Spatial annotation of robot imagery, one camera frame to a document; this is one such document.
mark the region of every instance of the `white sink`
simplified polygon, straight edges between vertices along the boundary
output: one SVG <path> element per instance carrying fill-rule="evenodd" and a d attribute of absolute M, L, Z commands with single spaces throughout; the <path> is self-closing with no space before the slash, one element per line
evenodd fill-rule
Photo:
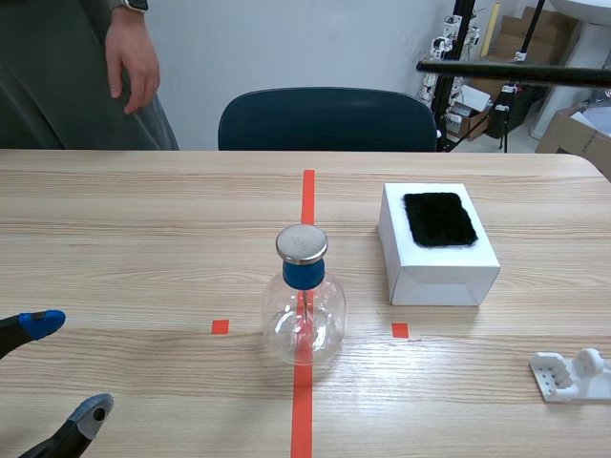
<path fill-rule="evenodd" d="M 552 0 L 557 12 L 579 21 L 611 26 L 611 1 L 609 0 Z"/>
<path fill-rule="evenodd" d="M 611 49 L 611 0 L 551 1 L 558 12 L 581 21 L 575 31 L 579 33 L 579 41 L 566 66 L 602 68 Z M 575 106 L 588 95 L 589 91 L 583 89 L 555 87 L 547 97 L 537 123 L 531 128 L 531 135 L 541 139 L 558 110 Z"/>

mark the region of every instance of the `clear glass flask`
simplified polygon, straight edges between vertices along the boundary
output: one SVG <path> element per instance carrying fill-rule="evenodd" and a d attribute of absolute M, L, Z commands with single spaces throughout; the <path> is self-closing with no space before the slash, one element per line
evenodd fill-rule
<path fill-rule="evenodd" d="M 325 270 L 327 235 L 316 226 L 287 227 L 276 239 L 283 272 L 263 297 L 263 336 L 291 364 L 322 363 L 338 351 L 346 334 L 346 296 Z"/>

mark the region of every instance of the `hand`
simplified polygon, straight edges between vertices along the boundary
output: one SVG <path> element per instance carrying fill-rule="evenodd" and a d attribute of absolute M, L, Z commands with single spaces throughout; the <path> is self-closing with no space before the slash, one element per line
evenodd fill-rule
<path fill-rule="evenodd" d="M 112 98 L 123 91 L 121 70 L 125 68 L 130 75 L 132 95 L 125 114 L 151 103 L 159 88 L 160 72 L 144 14 L 125 7 L 113 10 L 113 22 L 106 34 L 106 62 Z"/>

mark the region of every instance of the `chair backrest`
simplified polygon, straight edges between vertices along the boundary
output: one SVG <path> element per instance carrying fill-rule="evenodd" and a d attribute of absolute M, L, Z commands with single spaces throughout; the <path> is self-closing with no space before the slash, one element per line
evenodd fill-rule
<path fill-rule="evenodd" d="M 436 151 L 431 110 L 385 91 L 297 88 L 242 95 L 219 125 L 222 151 Z"/>

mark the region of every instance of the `black sponge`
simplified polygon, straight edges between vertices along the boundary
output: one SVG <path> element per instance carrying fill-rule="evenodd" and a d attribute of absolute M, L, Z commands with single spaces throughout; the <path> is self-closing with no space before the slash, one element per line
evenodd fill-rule
<path fill-rule="evenodd" d="M 405 194 L 413 241 L 426 248 L 471 246 L 477 234 L 469 214 L 454 193 Z"/>

